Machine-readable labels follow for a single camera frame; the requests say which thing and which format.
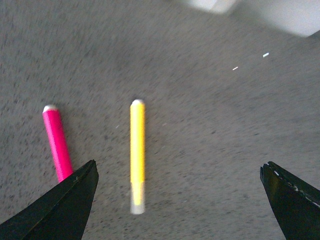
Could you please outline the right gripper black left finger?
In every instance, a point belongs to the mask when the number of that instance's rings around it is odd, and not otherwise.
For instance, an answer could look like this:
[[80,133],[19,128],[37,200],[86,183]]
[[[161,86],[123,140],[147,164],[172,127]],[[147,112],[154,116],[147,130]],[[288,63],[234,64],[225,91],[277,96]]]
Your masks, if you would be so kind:
[[0,225],[2,240],[80,240],[99,181],[88,161],[31,205]]

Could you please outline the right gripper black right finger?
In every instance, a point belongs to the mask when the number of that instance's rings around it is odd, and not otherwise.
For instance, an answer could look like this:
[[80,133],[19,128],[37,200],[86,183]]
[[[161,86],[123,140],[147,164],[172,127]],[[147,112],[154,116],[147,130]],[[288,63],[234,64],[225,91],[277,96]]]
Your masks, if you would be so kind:
[[260,180],[287,240],[320,238],[320,191],[272,161],[260,167]]

